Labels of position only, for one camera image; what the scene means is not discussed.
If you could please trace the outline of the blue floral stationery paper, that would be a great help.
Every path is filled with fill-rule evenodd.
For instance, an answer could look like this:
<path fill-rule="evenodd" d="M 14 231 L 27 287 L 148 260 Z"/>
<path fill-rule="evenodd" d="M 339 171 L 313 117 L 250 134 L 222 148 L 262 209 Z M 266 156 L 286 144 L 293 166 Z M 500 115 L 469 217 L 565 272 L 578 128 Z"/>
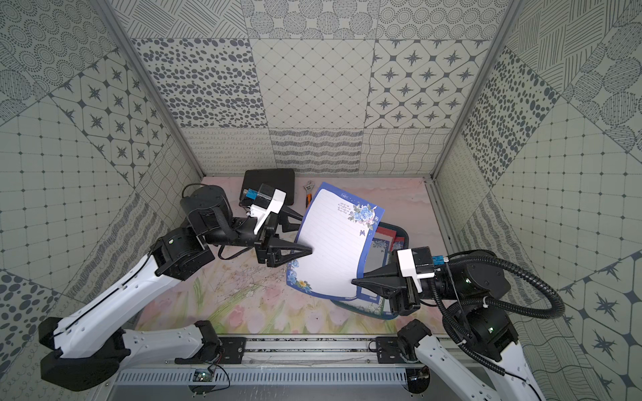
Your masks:
<path fill-rule="evenodd" d="M 389 262 L 393 237 L 380 236 L 377 234 L 371 242 L 369 253 L 366 258 L 364 273 L 372 272 L 383 267 Z M 376 312 L 381 306 L 382 301 L 374 292 L 366 289 L 357 289 L 358 296 L 354 300 L 344 301 L 342 304 L 351 305 L 351 307 L 361 308 L 370 312 Z"/>
<path fill-rule="evenodd" d="M 313 196 L 295 242 L 313 249 L 289 262 L 286 283 L 312 297 L 350 301 L 385 209 L 327 182 Z"/>

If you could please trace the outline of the teal plastic storage box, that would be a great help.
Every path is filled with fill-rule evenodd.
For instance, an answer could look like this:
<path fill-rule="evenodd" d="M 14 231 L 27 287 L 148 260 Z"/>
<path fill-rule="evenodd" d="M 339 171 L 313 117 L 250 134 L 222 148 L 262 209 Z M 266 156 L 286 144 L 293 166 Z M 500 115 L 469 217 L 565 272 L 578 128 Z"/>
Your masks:
<path fill-rule="evenodd" d="M 392 253 L 406 248 L 408 240 L 407 232 L 401 227 L 381 222 L 372 239 L 364 272 L 372 272 L 390 263 Z M 391 312 L 388 300 L 377 296 L 373 292 L 366 292 L 364 289 L 361 292 L 364 295 L 364 299 L 356 298 L 345 302 L 333 301 L 333 304 L 367 317 L 381 320 L 396 318 L 396 315 Z"/>

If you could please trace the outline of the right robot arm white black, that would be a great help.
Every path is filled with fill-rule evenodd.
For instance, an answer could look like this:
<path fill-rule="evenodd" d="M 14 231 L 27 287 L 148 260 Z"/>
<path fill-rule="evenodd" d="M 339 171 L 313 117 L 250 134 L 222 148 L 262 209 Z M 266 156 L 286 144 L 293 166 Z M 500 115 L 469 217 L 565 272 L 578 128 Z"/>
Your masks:
<path fill-rule="evenodd" d="M 412 364 L 409 391 L 420 394 L 436 374 L 463 400 L 543 400 L 510 317 L 562 317 L 565 305 L 545 281 L 488 250 L 434 257 L 429 247 L 394 252 L 391 263 L 353 280 L 389 302 L 394 316 L 422 306 L 441 312 L 442 326 L 466 356 L 481 365 L 491 384 L 466 368 L 417 319 L 396 335 L 384 356 Z"/>

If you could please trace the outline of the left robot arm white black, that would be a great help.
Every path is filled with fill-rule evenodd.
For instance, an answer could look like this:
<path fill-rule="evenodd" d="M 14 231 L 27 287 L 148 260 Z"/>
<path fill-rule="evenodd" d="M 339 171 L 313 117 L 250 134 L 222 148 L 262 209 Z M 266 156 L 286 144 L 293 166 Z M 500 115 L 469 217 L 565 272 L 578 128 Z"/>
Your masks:
<path fill-rule="evenodd" d="M 254 251 L 267 267 L 312 254 L 311 247 L 279 235 L 296 232 L 304 220 L 289 207 L 285 192 L 266 184 L 245 190 L 242 205 L 247 215 L 234 217 L 222 187 L 194 188 L 180 202 L 186 224 L 159 237 L 135 267 L 93 301 L 68 317 L 49 317 L 38 326 L 38 340 L 49 350 L 40 363 L 44 381 L 81 392 L 141 364 L 217 365 L 227 351 L 207 320 L 149 334 L 123 326 L 157 296 L 221 258 L 212 247 Z"/>

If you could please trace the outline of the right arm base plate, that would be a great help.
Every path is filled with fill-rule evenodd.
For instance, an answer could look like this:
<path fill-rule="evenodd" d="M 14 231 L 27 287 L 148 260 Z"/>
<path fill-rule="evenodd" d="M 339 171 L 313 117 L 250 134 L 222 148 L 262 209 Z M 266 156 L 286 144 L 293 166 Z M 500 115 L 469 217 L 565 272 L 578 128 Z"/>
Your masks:
<path fill-rule="evenodd" d="M 397 337 L 376 337 L 374 352 L 379 364 L 415 364 L 416 360 L 405 357 Z"/>

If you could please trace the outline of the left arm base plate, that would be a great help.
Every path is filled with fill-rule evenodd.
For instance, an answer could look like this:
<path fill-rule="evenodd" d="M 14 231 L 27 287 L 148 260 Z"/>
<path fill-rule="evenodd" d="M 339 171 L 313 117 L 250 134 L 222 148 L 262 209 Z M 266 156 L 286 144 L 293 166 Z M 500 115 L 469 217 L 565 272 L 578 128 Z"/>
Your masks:
<path fill-rule="evenodd" d="M 205 361 L 208 364 L 241 364 L 246 345 L 245 337 L 223 337 L 217 344 L 207 345 Z"/>

